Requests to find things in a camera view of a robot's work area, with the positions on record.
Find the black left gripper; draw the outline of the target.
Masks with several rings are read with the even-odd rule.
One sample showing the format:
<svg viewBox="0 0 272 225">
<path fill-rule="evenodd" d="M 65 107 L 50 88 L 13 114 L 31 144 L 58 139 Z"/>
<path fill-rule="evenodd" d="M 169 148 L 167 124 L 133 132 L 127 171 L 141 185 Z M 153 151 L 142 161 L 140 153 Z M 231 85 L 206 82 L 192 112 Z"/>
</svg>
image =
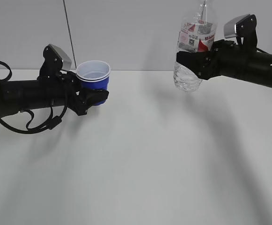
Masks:
<svg viewBox="0 0 272 225">
<path fill-rule="evenodd" d="M 92 90 L 82 87 L 76 73 L 69 72 L 40 72 L 37 80 L 48 90 L 47 95 L 50 104 L 61 104 L 78 116 L 86 115 L 88 109 L 101 105 L 109 96 L 107 90 Z"/>
</svg>

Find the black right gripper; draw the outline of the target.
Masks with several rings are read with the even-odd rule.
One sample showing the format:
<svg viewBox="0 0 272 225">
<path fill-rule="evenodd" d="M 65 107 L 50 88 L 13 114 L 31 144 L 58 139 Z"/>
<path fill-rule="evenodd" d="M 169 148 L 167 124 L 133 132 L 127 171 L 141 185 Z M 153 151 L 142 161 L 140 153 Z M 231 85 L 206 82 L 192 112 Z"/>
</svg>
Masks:
<svg viewBox="0 0 272 225">
<path fill-rule="evenodd" d="M 240 79 L 250 59 L 246 52 L 232 41 L 216 41 L 210 51 L 176 53 L 176 61 L 198 78 L 209 80 L 218 76 Z"/>
</svg>

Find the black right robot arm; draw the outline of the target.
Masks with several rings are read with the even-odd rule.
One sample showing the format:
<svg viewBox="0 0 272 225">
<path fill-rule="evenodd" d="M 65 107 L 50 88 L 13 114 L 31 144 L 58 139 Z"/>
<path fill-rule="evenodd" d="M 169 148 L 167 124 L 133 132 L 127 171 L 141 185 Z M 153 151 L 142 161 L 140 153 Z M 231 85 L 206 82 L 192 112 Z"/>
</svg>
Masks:
<svg viewBox="0 0 272 225">
<path fill-rule="evenodd" d="M 207 52 L 179 51 L 176 60 L 203 80 L 226 76 L 272 88 L 272 54 L 246 52 L 233 41 L 216 41 Z"/>
</svg>

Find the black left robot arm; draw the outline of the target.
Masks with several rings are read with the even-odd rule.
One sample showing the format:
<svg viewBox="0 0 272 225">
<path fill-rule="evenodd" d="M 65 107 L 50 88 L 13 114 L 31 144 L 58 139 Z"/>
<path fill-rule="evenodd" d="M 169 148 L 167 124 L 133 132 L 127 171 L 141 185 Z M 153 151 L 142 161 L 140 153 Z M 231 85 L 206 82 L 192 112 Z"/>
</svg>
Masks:
<svg viewBox="0 0 272 225">
<path fill-rule="evenodd" d="M 82 116 L 90 107 L 107 100 L 108 95 L 107 90 L 83 87 L 73 72 L 25 81 L 0 79 L 0 118 L 24 110 L 65 105 Z"/>
</svg>

